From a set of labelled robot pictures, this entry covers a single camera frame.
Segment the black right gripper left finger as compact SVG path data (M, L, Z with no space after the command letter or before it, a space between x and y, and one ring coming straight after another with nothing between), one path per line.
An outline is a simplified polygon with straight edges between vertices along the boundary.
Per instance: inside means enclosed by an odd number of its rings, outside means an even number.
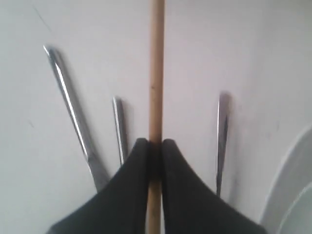
M150 143L138 138L109 183L76 211L53 224L49 234L143 234L149 187Z

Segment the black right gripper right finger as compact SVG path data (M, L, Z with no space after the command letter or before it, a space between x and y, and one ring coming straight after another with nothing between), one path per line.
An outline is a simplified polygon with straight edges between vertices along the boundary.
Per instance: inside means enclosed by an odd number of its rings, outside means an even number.
M264 234L266 230L218 197L194 172L176 142L162 153L162 199L167 234Z

